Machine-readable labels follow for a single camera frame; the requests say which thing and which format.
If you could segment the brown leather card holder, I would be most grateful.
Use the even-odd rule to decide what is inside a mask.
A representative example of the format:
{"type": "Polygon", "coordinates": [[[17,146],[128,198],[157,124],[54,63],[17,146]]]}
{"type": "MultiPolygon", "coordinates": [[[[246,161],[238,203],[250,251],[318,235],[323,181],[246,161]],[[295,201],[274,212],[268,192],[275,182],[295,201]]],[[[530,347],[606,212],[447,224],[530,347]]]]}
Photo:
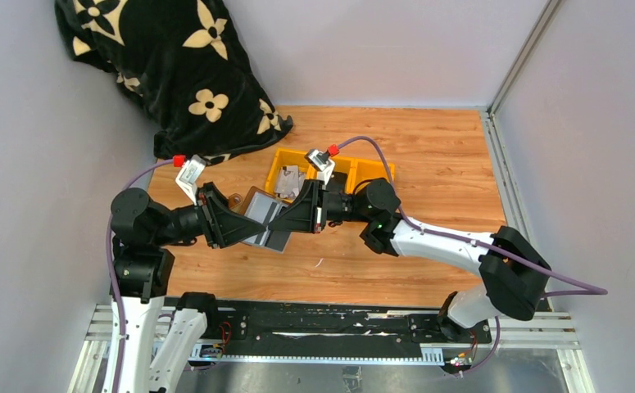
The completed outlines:
{"type": "Polygon", "coordinates": [[[269,231],[268,225],[279,213],[288,207],[285,201],[270,195],[268,192],[251,187],[245,196],[232,194],[228,197],[229,208],[235,213],[244,215],[266,226],[266,230],[243,241],[243,244],[263,248],[263,243],[269,231]]]}

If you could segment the dark grey credit card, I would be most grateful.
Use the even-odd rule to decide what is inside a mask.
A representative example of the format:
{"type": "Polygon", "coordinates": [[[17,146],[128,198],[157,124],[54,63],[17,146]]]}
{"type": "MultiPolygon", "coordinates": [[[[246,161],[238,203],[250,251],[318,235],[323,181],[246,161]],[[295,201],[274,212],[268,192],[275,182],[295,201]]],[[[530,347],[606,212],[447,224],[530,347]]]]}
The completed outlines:
{"type": "Polygon", "coordinates": [[[290,232],[269,230],[264,240],[263,247],[270,251],[284,253],[290,237],[290,232]]]}

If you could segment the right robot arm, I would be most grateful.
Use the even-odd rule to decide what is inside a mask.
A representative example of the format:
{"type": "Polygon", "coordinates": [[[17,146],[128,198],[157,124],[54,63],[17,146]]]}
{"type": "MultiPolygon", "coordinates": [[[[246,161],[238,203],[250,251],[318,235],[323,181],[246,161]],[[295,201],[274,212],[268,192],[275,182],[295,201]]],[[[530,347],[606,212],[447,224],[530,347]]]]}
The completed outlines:
{"type": "Polygon", "coordinates": [[[438,311],[433,328],[447,341],[459,341],[490,318],[533,319],[551,268],[521,233],[507,226],[496,233],[464,233],[427,225],[405,217],[400,204],[385,178],[367,180],[355,193],[308,180],[268,228],[319,233],[328,225],[362,222],[360,237],[376,254],[420,257],[477,274],[481,284],[452,292],[438,311]]]}

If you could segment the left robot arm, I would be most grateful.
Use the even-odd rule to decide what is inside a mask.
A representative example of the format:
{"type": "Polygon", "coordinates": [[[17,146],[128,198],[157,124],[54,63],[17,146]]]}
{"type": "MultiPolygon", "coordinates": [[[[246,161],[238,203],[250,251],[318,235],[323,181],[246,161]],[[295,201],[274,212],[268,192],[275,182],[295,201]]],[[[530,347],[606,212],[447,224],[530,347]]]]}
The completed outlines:
{"type": "Polygon", "coordinates": [[[266,229],[232,211],[214,183],[193,189],[191,198],[192,204],[171,210],[132,187],[111,203],[113,320],[105,392],[173,392],[200,338],[219,335],[225,345],[232,336],[214,295],[185,292],[162,346],[152,350],[175,262],[169,246],[204,237],[209,247],[226,248],[266,229]]]}

